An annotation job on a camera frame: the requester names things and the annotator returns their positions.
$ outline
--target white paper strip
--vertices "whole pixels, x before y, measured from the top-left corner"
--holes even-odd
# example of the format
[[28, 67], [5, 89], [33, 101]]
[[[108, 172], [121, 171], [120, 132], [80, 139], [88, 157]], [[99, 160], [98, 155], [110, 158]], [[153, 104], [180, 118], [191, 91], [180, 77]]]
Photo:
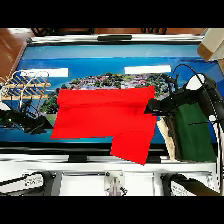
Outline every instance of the white paper strip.
[[48, 74], [49, 77], [68, 77], [68, 68], [21, 70], [21, 76], [47, 77]]
[[125, 74], [171, 72], [170, 65], [124, 67]]

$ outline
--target green cloth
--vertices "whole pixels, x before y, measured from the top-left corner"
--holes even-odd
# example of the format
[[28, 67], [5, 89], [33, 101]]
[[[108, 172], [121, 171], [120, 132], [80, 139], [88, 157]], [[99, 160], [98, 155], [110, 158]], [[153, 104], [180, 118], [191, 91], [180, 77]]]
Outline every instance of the green cloth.
[[210, 140], [208, 124], [192, 123], [208, 122], [198, 103], [184, 104], [177, 108], [176, 131], [180, 141], [180, 160], [206, 162], [216, 161]]

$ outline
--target dark green object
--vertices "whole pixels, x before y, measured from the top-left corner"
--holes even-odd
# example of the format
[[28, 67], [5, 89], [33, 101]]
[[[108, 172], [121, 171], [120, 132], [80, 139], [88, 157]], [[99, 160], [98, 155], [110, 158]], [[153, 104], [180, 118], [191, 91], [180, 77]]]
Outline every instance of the dark green object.
[[177, 108], [176, 131], [179, 136], [180, 160], [195, 162], [215, 162], [216, 156], [210, 141], [208, 122], [198, 103], [184, 104]]

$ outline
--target folded red towel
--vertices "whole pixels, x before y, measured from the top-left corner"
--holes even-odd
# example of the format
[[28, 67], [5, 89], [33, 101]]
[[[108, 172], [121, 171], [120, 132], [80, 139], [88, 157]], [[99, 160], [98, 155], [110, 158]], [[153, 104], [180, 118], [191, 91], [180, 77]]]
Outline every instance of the folded red towel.
[[144, 114], [153, 86], [122, 90], [60, 90], [52, 139], [113, 136], [111, 154], [145, 164], [156, 117]]

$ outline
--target black handle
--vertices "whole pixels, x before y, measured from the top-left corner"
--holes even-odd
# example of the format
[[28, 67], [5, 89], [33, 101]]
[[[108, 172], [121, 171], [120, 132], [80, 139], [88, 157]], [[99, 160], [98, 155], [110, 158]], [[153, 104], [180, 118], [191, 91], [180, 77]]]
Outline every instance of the black handle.
[[131, 40], [132, 35], [107, 35], [98, 36], [98, 41], [119, 41], [119, 40]]

